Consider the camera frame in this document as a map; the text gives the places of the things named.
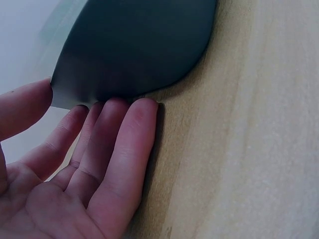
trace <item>wooden surface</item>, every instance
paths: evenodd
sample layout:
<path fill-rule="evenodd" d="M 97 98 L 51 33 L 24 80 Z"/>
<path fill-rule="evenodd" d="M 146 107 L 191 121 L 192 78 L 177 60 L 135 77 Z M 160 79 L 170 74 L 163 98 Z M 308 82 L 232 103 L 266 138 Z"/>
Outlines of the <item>wooden surface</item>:
<path fill-rule="evenodd" d="M 220 0 L 126 238 L 319 238 L 319 1 Z"/>

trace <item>finger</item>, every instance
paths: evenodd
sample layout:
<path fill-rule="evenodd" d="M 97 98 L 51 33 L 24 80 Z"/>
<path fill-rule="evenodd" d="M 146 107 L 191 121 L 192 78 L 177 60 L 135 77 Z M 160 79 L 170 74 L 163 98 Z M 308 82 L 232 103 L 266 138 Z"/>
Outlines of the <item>finger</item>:
<path fill-rule="evenodd" d="M 41 180 L 47 179 L 63 162 L 65 155 L 79 134 L 88 109 L 76 106 L 59 123 L 46 141 L 27 153 L 21 162 Z"/>
<path fill-rule="evenodd" d="M 93 127 L 103 109 L 103 106 L 103 103 L 98 102 L 91 107 L 69 164 L 50 180 L 55 185 L 59 186 L 63 191 L 68 186 L 73 173 L 80 165 L 81 158 L 91 137 Z"/>
<path fill-rule="evenodd" d="M 0 141 L 35 124 L 51 105 L 49 80 L 31 83 L 0 95 Z"/>
<path fill-rule="evenodd" d="M 137 209 L 155 137 L 158 105 L 140 99 L 128 110 L 117 136 L 105 178 L 88 214 L 106 238 L 120 238 Z"/>
<path fill-rule="evenodd" d="M 4 191 L 6 191 L 7 187 L 8 187 L 8 181 L 7 181 L 6 165 L 5 165 L 4 154 L 0 144 L 0 195 Z"/>
<path fill-rule="evenodd" d="M 85 206 L 101 184 L 115 140 L 129 105 L 120 99 L 105 103 L 96 121 L 79 168 L 74 172 L 65 192 L 78 197 Z"/>

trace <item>hand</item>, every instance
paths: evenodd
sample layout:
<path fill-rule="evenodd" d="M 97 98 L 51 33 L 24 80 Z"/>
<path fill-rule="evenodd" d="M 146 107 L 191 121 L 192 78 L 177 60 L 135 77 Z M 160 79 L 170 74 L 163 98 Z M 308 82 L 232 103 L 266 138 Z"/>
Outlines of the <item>hand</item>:
<path fill-rule="evenodd" d="M 1 95 L 0 141 L 36 123 L 51 100 L 48 80 Z M 20 161 L 6 166 L 0 147 L 0 238 L 120 238 L 140 203 L 157 108 L 150 99 L 76 106 Z M 80 131 L 69 165 L 44 182 Z"/>

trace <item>palm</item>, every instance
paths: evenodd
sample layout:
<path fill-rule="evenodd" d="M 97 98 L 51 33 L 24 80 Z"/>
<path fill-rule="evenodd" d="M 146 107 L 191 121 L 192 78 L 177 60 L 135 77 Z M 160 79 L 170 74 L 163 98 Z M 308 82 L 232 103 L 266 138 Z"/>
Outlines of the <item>palm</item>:
<path fill-rule="evenodd" d="M 35 123 L 51 97 L 48 81 L 0 96 L 0 141 Z M 156 111 L 147 99 L 78 106 L 20 161 L 6 166 L 0 151 L 0 237 L 120 238 L 140 202 Z M 69 165 L 44 182 L 80 130 Z"/>

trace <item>dark gray object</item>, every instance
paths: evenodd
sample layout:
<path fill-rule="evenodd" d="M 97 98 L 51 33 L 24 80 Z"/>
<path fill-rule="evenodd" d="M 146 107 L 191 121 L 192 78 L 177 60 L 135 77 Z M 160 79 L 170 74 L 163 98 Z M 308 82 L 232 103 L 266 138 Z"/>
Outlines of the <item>dark gray object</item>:
<path fill-rule="evenodd" d="M 88 0 L 51 85 L 59 108 L 131 98 L 185 76 L 209 42 L 216 0 Z"/>

